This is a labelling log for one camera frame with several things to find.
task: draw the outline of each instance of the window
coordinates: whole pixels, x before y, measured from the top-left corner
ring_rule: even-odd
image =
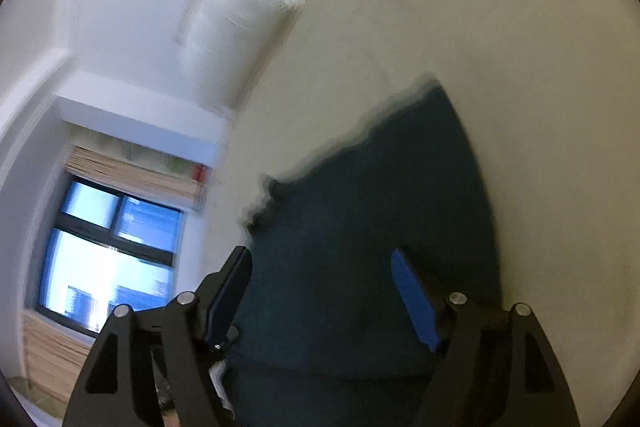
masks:
[[[49,237],[38,311],[95,336],[119,304],[136,311],[164,306],[181,217],[74,177]]]

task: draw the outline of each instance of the dark teal cloth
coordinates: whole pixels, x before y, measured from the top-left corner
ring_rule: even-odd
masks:
[[[236,315],[240,340],[227,359],[240,417],[273,392],[265,383],[239,393],[259,368],[296,371],[297,379],[428,380],[434,356],[418,341],[390,275],[398,246],[445,288],[501,306],[491,209],[440,86],[373,126],[358,145],[299,179],[272,182],[269,192],[249,226],[254,272]],[[374,396],[375,386],[363,392]],[[353,408],[364,414],[357,401]],[[262,425],[252,418],[247,425]],[[355,425],[335,421],[326,425]]]
[[[265,366],[225,378],[242,427],[408,427],[428,377],[342,380]]]

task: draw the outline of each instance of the window pane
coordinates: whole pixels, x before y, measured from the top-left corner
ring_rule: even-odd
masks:
[[[116,233],[148,247],[174,251],[180,212],[134,198],[125,198]]]
[[[73,182],[63,212],[108,229],[117,204],[117,196]]]
[[[164,306],[172,270],[147,263],[61,230],[53,230],[41,303],[88,330],[100,331],[111,310]]]

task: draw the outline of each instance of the metal screw head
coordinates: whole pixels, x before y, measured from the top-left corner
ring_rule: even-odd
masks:
[[[113,314],[119,319],[123,318],[127,313],[129,313],[129,307],[126,304],[121,304],[113,309]]]
[[[186,304],[191,304],[195,298],[196,294],[193,292],[182,292],[178,295],[178,302],[185,306]]]
[[[518,304],[516,304],[516,313],[520,317],[528,317],[531,314],[531,308],[529,307],[529,305],[519,302]]]
[[[449,295],[449,302],[456,306],[462,306],[462,304],[466,303],[466,295],[460,292],[453,292]]]

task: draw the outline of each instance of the roller blind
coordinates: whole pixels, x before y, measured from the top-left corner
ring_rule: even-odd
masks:
[[[198,210],[202,205],[202,175],[190,179],[156,172],[78,146],[73,148],[66,169],[90,181],[182,210]]]
[[[27,378],[68,402],[91,346],[32,310],[22,312]]]

